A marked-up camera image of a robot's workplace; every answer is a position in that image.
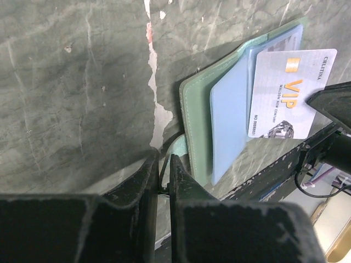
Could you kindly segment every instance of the green leather cover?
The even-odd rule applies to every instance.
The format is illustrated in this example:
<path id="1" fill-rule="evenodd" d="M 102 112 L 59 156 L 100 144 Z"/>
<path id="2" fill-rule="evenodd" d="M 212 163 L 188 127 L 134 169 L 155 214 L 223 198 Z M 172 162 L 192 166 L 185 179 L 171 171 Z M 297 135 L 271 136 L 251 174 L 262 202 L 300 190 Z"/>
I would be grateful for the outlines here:
<path id="1" fill-rule="evenodd" d="M 187 79 L 180 85 L 186 142 L 188 144 L 191 173 L 200 185 L 211 181 L 212 126 L 210 92 L 212 87 L 235 65 L 247 47 L 261 44 L 281 33 L 303 24 L 306 18 L 293 20 L 262 36 L 241 44 L 235 51 L 214 65 Z"/>

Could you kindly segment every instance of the wallet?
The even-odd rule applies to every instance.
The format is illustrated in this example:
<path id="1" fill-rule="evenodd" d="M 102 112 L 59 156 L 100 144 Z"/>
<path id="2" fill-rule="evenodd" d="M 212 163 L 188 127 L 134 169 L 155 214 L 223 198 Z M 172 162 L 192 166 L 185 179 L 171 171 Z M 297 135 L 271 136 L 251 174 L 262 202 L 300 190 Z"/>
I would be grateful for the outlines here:
<path id="1" fill-rule="evenodd" d="M 174 145 L 177 145 L 178 148 L 187 149 L 191 173 L 201 186 L 209 182 L 215 183 L 217 181 L 217 179 L 212 180 L 213 140 L 210 105 L 211 89 L 238 62 L 239 58 L 245 54 L 246 49 L 276 38 L 298 25 L 305 25 L 306 22 L 307 20 L 305 18 L 296 19 L 264 35 L 251 39 L 241 44 L 225 58 L 185 80 L 180 85 L 180 105 L 185 135 L 181 135 L 177 138 Z M 247 109 L 246 107 L 249 107 L 249 104 L 250 103 L 245 101 L 243 107 L 244 114 L 241 122 L 244 124 L 244 130 L 247 129 L 246 119 L 248 114 L 246 114 L 245 111 Z M 176 149 L 169 150 L 167 155 L 170 155 L 172 150 L 176 151 Z"/>
<path id="2" fill-rule="evenodd" d="M 249 47 L 238 62 L 211 89 L 213 172 L 215 185 L 244 149 L 250 118 L 256 57 L 260 52 L 299 50 L 303 25 L 262 44 Z"/>

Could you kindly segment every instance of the screw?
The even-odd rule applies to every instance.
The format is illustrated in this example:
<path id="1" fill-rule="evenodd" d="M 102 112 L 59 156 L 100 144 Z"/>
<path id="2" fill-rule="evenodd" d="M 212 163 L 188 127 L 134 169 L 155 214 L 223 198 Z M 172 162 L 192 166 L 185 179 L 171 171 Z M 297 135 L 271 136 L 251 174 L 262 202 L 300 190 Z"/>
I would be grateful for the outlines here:
<path id="1" fill-rule="evenodd" d="M 312 169 L 312 165 L 310 165 L 309 163 L 306 163 L 304 165 L 304 167 L 307 169 L 307 170 L 311 170 Z"/>

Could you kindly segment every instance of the gray stone surface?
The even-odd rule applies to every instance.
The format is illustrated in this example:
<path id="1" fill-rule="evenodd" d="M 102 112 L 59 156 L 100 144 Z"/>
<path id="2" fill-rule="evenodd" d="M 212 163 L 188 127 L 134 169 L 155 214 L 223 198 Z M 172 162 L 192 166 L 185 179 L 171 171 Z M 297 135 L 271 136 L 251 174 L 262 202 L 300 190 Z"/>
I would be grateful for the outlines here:
<path id="1" fill-rule="evenodd" d="M 183 132 L 182 79 L 295 17 L 310 21 L 305 49 L 338 50 L 329 84 L 349 80 L 350 7 L 347 0 L 3 0 L 0 191 L 112 188 L 152 146 Z M 311 134 L 328 122 L 317 115 Z M 223 197 L 299 143 L 252 140 L 207 189 Z M 157 238 L 169 229 L 168 201 L 160 199 Z"/>

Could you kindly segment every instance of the orange square logo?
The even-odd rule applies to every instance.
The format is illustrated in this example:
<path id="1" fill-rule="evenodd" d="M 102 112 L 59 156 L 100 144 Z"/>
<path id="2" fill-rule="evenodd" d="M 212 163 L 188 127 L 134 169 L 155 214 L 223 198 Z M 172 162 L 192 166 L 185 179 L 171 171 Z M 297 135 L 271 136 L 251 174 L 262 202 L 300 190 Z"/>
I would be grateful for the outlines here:
<path id="1" fill-rule="evenodd" d="M 287 59 L 285 72 L 297 72 L 299 62 L 298 58 Z"/>

